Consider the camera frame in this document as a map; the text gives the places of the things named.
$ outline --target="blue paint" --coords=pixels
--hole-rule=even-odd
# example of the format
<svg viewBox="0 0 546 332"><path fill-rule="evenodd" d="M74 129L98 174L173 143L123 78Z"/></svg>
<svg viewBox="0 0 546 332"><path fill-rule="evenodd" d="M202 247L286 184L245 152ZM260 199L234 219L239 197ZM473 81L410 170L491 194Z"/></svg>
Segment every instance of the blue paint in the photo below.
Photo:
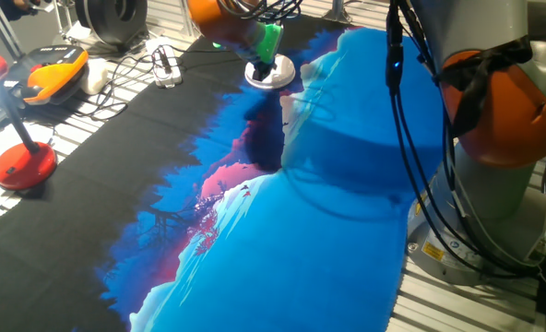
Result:
<svg viewBox="0 0 546 332"><path fill-rule="evenodd" d="M311 45L324 46L324 37ZM412 194L385 86L385 42L381 31L346 32L338 50L310 69L300 64L315 59L314 46L301 53L302 61L291 54L302 77L291 90L303 85L303 92L292 95L283 169L244 183L250 196L240 185L226 193L217 205L220 237L206 254L189 245L179 255L176 281L152 285L148 293L159 251L139 252L149 241L139 236L155 216L141 212L125 230L123 242L136 239L137 251L113 248L121 263L106 284L123 318L137 313L132 331L386 329ZM412 42L404 44L405 61L416 64ZM410 131L429 175L439 162L442 121L430 82L421 65L411 65L402 79ZM166 184L154 190L162 199L154 207L176 211L188 204L192 185L243 131L239 118L266 97L253 89L227 96L206 136L193 141L201 165L165 171Z"/></svg>

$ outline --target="warning label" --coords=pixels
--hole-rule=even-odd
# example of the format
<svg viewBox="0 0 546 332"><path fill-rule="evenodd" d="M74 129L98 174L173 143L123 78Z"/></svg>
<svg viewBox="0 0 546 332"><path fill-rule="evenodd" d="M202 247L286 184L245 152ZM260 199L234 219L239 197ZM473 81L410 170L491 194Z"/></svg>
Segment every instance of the warning label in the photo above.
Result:
<svg viewBox="0 0 546 332"><path fill-rule="evenodd" d="M453 236L442 233L441 237L448 244L449 248L453 250L456 255L464 259L466 262L472 264L475 267L481 267L482 259L476 255L471 249L469 249L465 244L461 243L458 239ZM425 239L424 244L422 245L422 251L429 255L430 257L438 260L439 262L449 266L455 267L457 269L471 271L469 267L466 267L461 262L459 262L455 257L449 254L445 248L441 245L433 231L429 231L427 238Z"/></svg>
<svg viewBox="0 0 546 332"><path fill-rule="evenodd" d="M422 247L422 250L425 254L431 256L432 258L438 260L441 262L441 259L443 258L443 254L445 253L443 250L437 248L436 246L425 242L424 246Z"/></svg>
<svg viewBox="0 0 546 332"><path fill-rule="evenodd" d="M431 204L430 200L427 198L426 192L422 192L421 201L427 207ZM415 199L414 202L412 202L412 207L410 207L409 220L419 216L421 214L421 211L422 211L421 203L419 203L419 200Z"/></svg>

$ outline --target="metal grid floor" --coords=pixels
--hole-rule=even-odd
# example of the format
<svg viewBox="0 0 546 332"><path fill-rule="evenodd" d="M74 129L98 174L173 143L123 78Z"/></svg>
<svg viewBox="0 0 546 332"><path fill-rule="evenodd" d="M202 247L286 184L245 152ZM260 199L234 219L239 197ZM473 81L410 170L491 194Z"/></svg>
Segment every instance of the metal grid floor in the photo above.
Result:
<svg viewBox="0 0 546 332"><path fill-rule="evenodd" d="M313 17L322 17L331 7L330 0L304 0L302 12ZM380 1L352 3L347 6L352 24L383 30L387 4ZM168 0L148 1L148 27L159 30L173 41L173 45L186 49L195 38L184 31L181 8ZM109 59L108 68L113 74L119 59ZM125 64L128 70L131 64ZM140 65L127 76L137 77L148 65ZM153 81L151 74L118 88L114 101L131 101L141 90ZM62 123L52 128L37 123L27 124L34 139L51 142L60 162L94 134L102 125L89 118L76 117L74 110L92 112L97 104L96 97L79 94L59 109L42 106L38 111L42 119L52 118ZM19 137L12 126L0 130L0 154L6 148L19 143ZM543 164L539 163L531 179L533 186L539 186ZM19 201L13 192L0 188L0 216ZM492 285L460 287L444 283L427 275L408 258L402 268L398 298L387 331L546 331L546 317L536 313L535 296L538 284L533 280L498 281Z"/></svg>

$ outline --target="pink paint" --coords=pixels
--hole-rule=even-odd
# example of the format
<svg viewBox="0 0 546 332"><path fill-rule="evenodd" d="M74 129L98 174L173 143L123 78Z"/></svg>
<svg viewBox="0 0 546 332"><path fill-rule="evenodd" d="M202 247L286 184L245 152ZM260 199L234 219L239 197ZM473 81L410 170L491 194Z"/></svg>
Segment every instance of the pink paint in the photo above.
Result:
<svg viewBox="0 0 546 332"><path fill-rule="evenodd" d="M254 164L234 163L231 166L220 166L211 176L209 176L201 187L201 198L207 198L212 195L221 194L219 182L225 184L230 189L244 181L251 180L265 173L259 171Z"/></svg>

